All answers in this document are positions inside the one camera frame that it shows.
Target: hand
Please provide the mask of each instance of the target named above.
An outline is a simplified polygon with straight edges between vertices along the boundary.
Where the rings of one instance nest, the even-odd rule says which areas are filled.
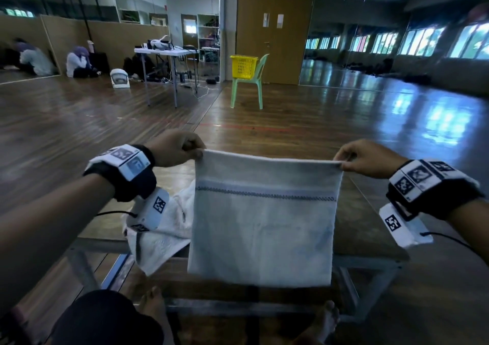
[[[333,160],[346,161],[341,164],[343,171],[352,171],[377,179],[390,178],[408,161],[406,157],[389,148],[366,139],[343,145]]]
[[[165,130],[145,144],[158,167],[171,167],[202,157],[205,145],[193,132]]]

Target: yellow basket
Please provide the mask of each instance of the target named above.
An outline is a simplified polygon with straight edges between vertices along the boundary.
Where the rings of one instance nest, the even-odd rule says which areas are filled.
[[[257,57],[231,55],[231,59],[233,60],[233,78],[250,80],[254,76]]]

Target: white towel on table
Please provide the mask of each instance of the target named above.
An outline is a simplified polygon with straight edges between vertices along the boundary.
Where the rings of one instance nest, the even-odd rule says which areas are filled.
[[[146,275],[153,274],[165,261],[190,243],[194,220],[195,180],[170,197],[155,231],[135,232],[126,228],[127,241],[136,264]]]
[[[331,284],[339,162],[205,150],[188,272],[268,287]]]

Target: green plastic chair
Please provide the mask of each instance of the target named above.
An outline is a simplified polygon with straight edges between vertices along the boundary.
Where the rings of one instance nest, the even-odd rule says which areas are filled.
[[[256,65],[255,75],[249,80],[243,78],[233,78],[233,91],[231,94],[231,108],[234,108],[234,103],[236,101],[236,92],[238,91],[238,82],[246,82],[248,84],[256,84],[258,86],[258,101],[260,102],[260,109],[263,109],[263,100],[262,100],[262,73],[263,67],[265,66],[266,58],[270,54],[265,54],[260,59],[260,62]]]

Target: electrical cord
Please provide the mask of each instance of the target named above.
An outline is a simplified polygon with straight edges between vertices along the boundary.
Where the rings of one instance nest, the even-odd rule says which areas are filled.
[[[436,231],[426,231],[426,232],[423,232],[423,233],[419,233],[420,236],[422,237],[425,237],[427,235],[439,235],[441,237],[446,237],[448,239],[451,239],[452,241],[454,242],[457,242],[457,243],[460,243],[462,246],[465,246],[467,247],[469,250],[471,250],[474,254],[476,254],[477,256],[479,256],[480,258],[482,258],[481,255],[479,255],[479,253],[474,250],[470,245],[468,245],[467,243],[464,243],[462,242],[460,239],[457,239],[457,238],[453,238],[453,237],[450,237],[449,235],[446,235],[446,234],[442,234],[442,233],[437,233]]]
[[[138,215],[130,212],[130,211],[106,211],[106,212],[100,212],[96,214],[95,216],[102,216],[102,215],[107,215],[107,214],[128,214],[131,215],[133,218],[137,218]]]

